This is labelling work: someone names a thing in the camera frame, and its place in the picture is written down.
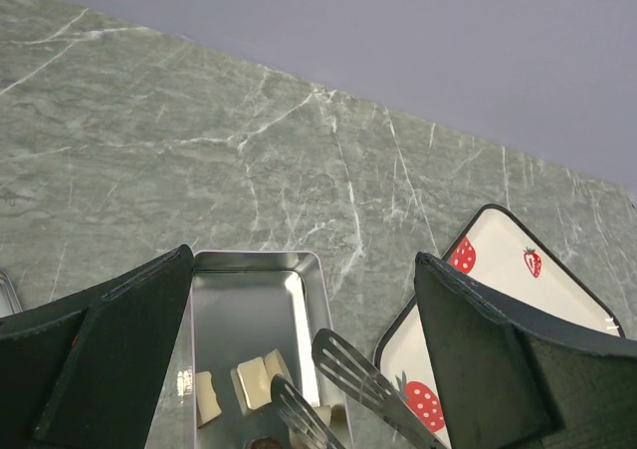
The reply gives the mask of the silver metal tongs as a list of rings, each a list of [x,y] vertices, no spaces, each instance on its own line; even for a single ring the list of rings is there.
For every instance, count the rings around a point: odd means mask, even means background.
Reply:
[[[442,448],[443,441],[412,411],[384,375],[334,331],[319,330],[312,342],[315,367],[337,388],[369,409],[416,448]],[[299,391],[281,375],[271,382],[273,407],[288,428],[310,448],[341,448]]]

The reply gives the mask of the dark brown chocolate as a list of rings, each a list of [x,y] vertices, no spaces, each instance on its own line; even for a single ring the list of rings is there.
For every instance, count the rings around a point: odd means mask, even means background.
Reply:
[[[261,437],[250,441],[247,449],[282,449],[283,446],[280,441],[273,437]]]

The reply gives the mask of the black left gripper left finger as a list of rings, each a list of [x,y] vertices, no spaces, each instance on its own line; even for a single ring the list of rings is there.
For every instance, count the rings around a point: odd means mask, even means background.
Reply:
[[[193,275],[181,245],[1,320],[4,448],[145,445]]]

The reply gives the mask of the white block chocolate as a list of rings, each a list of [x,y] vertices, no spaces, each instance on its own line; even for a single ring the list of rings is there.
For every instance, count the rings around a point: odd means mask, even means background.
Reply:
[[[270,378],[261,356],[239,363],[237,374],[249,411],[258,410],[271,402]]]

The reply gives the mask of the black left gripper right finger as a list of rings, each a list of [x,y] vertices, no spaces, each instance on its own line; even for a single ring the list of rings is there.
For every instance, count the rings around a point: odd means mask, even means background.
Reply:
[[[502,294],[429,254],[414,289],[455,448],[633,448],[636,343]]]

